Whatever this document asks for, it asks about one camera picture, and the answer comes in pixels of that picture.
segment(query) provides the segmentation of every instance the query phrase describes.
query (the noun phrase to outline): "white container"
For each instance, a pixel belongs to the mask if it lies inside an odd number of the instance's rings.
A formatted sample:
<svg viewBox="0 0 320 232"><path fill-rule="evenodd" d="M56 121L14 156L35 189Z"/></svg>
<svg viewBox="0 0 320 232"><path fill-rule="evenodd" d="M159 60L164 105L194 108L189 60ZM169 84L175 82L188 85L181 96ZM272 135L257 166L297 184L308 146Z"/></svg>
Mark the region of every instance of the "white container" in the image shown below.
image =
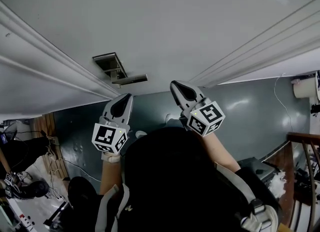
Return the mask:
<svg viewBox="0 0 320 232"><path fill-rule="evenodd" d="M296 98L317 97L319 99L319 72L315 77L303 79L299 84L293 85L293 92Z"/></svg>

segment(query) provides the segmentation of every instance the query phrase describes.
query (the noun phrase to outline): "white marker cube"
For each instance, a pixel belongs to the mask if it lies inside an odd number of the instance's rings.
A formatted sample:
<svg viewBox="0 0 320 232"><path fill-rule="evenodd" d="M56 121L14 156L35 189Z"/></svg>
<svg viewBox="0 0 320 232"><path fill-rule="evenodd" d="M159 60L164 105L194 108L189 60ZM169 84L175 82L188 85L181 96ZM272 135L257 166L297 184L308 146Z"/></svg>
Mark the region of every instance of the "white marker cube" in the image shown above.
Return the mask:
<svg viewBox="0 0 320 232"><path fill-rule="evenodd" d="M212 102L190 112L187 125L201 136L206 136L218 129L225 117L217 102Z"/></svg>
<svg viewBox="0 0 320 232"><path fill-rule="evenodd" d="M100 151L118 154L128 140L124 128L95 123L92 143Z"/></svg>

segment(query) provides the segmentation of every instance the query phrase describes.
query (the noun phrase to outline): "green floor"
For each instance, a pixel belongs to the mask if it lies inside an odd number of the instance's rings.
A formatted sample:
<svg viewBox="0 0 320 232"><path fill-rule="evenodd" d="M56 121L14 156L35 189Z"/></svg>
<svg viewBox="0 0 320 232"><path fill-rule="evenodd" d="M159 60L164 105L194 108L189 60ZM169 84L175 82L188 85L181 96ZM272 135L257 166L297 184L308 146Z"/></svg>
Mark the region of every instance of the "green floor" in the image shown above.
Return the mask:
<svg viewBox="0 0 320 232"><path fill-rule="evenodd" d="M227 150L237 159L261 158L286 140L292 131L286 110L274 96L276 79L265 79L203 89L212 101L217 101L226 115L217 136ZM287 107L293 129L309 132L309 99L296 99L289 78L280 78L276 85L279 99ZM54 113L57 135L65 159L83 167L89 174L100 179L101 153L91 143L94 123L99 121L106 103L97 103ZM130 126L151 132L165 124L168 113L179 117L170 92L141 95L134 98ZM67 164L71 177L84 176L82 171ZM99 182L89 179L99 188Z"/></svg>

